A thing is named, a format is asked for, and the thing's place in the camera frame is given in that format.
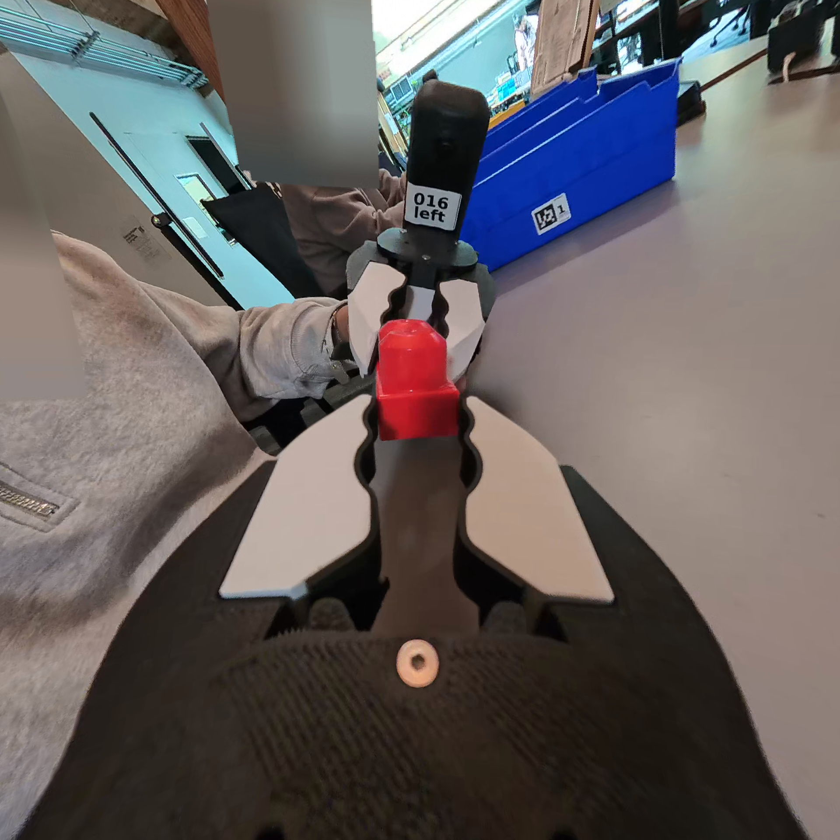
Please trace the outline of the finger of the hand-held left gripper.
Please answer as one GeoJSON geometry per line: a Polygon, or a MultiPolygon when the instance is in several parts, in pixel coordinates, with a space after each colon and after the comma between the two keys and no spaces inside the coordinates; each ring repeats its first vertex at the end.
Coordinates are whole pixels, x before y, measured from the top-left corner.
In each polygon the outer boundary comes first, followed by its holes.
{"type": "Polygon", "coordinates": [[[453,279],[438,285],[434,294],[434,329],[446,342],[449,380],[461,380],[466,375],[485,325],[475,282],[453,279]]]}
{"type": "Polygon", "coordinates": [[[362,376],[372,373],[380,329],[392,308],[394,295],[403,291],[406,276],[386,264],[371,262],[348,296],[350,350],[362,376]]]}

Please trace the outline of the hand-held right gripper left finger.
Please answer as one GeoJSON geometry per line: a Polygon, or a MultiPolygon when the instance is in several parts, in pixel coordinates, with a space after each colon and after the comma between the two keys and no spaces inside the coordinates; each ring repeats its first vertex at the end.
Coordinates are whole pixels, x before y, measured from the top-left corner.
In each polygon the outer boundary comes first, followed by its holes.
{"type": "Polygon", "coordinates": [[[371,490],[376,434],[375,398],[362,394],[278,455],[219,587],[222,599],[382,604],[389,581],[371,490]]]}

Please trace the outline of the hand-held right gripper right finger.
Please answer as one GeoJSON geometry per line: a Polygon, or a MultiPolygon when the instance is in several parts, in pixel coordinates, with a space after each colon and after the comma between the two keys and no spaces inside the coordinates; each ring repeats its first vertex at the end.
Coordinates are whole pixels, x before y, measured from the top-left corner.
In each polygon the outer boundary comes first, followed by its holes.
{"type": "Polygon", "coordinates": [[[556,458],[478,397],[461,403],[453,572],[478,607],[608,606],[615,595],[556,458]]]}

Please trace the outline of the red toy block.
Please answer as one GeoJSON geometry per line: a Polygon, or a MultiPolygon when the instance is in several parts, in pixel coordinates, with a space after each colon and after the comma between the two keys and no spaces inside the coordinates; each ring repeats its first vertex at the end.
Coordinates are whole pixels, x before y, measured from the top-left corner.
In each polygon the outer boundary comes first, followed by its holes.
{"type": "Polygon", "coordinates": [[[448,378],[444,337],[425,321],[398,319],[381,327],[377,353],[380,440],[456,436],[459,391],[448,378]]]}

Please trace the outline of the person's left forearm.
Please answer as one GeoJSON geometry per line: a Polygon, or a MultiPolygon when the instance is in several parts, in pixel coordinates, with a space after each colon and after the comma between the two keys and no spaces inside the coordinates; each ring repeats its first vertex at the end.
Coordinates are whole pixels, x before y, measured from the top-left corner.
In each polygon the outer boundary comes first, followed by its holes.
{"type": "Polygon", "coordinates": [[[248,422],[298,398],[319,399],[339,379],[350,341],[347,301],[308,298],[252,308],[239,320],[234,413],[248,422]]]}

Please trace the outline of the black fabric chair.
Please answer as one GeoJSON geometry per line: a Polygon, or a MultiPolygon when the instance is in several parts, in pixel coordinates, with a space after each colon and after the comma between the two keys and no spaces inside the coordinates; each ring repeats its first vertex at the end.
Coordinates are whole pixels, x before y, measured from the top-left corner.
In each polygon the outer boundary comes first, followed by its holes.
{"type": "Polygon", "coordinates": [[[281,197],[264,182],[226,197],[202,200],[213,221],[228,231],[295,299],[322,290],[298,252],[281,197]]]}

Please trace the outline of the blue storage bin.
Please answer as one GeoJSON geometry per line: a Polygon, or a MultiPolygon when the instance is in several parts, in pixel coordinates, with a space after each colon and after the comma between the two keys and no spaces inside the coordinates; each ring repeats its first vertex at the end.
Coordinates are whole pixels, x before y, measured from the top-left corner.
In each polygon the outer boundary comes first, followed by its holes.
{"type": "Polygon", "coordinates": [[[488,132],[460,237],[489,270],[673,179],[681,60],[563,82],[488,132]]]}

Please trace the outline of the brown cardboard sheet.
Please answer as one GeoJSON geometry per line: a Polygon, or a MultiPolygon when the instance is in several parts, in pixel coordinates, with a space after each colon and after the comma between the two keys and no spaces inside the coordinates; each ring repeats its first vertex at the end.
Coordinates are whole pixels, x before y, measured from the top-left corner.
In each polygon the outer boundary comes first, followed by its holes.
{"type": "Polygon", "coordinates": [[[589,66],[599,1],[542,1],[535,44],[530,99],[571,81],[589,66]]]}

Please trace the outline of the black charging dock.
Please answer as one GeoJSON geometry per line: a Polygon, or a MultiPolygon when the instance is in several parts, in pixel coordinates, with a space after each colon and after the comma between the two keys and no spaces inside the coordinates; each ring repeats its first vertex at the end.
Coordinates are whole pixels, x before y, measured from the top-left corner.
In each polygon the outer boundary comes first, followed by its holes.
{"type": "Polygon", "coordinates": [[[826,22],[838,14],[838,2],[778,2],[772,9],[766,67],[773,79],[785,79],[792,68],[820,53],[826,22]]]}

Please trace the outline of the wooden post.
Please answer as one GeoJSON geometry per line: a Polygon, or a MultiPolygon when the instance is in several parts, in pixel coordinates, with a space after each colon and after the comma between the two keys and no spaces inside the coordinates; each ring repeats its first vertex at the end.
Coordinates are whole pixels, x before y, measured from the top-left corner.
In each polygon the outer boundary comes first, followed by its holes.
{"type": "Polygon", "coordinates": [[[156,1],[218,96],[226,103],[206,1],[156,1]]]}

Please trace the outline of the metal wall rail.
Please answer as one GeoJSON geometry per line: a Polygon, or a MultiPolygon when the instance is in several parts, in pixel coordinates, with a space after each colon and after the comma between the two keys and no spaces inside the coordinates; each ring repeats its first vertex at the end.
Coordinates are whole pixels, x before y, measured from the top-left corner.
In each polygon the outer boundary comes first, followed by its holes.
{"type": "Polygon", "coordinates": [[[2,45],[26,55],[99,70],[124,71],[131,76],[197,90],[208,85],[194,66],[105,37],[96,29],[82,31],[52,23],[10,7],[1,9],[2,45]]]}

